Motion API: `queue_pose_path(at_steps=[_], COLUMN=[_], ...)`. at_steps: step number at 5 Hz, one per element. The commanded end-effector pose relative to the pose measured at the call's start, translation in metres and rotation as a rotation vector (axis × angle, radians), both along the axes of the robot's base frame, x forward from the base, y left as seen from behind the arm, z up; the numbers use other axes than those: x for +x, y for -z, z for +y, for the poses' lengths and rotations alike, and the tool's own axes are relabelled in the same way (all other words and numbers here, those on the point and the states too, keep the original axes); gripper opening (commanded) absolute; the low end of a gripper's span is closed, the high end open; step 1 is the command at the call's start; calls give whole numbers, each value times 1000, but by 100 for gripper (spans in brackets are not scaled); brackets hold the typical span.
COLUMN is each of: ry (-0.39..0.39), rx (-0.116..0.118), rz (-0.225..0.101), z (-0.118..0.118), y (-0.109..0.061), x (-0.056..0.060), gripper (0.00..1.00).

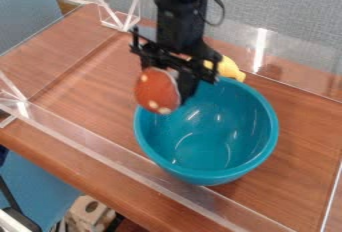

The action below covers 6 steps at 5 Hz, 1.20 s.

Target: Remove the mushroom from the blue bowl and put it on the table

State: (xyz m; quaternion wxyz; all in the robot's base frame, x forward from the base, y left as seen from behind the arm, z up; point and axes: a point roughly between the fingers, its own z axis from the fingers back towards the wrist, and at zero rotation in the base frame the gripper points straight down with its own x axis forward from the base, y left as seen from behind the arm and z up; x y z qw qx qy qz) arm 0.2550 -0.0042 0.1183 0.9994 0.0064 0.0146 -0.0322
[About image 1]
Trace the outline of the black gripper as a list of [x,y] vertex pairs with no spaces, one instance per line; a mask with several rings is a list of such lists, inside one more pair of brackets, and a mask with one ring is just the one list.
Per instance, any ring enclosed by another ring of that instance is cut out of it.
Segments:
[[156,26],[135,26],[131,52],[140,57],[141,72],[151,66],[179,72],[180,103],[195,94],[203,80],[203,61],[216,64],[221,54],[204,42],[205,2],[157,2]]

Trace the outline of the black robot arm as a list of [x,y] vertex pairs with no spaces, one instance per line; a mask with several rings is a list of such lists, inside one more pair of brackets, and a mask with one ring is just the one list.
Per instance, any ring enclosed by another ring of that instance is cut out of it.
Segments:
[[153,0],[157,8],[156,28],[131,30],[131,52],[140,57],[143,70],[165,72],[171,79],[176,104],[193,96],[199,82],[213,83],[223,55],[204,42],[204,26],[219,26],[225,15],[221,0]]

